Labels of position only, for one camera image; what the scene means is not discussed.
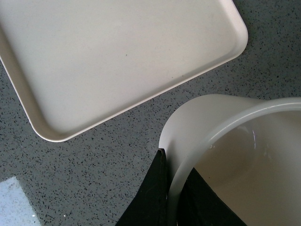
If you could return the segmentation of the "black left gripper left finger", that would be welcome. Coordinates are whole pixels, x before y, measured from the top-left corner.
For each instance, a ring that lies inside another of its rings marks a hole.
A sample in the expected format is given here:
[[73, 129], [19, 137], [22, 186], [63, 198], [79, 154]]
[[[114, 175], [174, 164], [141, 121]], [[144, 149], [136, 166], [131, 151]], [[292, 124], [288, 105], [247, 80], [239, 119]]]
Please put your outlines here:
[[158, 149], [136, 194], [116, 225], [165, 226], [167, 165], [164, 149]]

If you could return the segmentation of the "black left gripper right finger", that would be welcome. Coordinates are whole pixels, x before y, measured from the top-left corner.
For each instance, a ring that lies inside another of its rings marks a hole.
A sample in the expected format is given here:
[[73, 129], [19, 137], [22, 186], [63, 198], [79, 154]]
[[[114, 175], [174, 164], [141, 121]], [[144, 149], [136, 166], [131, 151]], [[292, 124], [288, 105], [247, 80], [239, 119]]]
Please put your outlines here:
[[216, 195], [201, 175], [192, 169], [177, 207], [179, 226], [244, 226], [245, 223]]

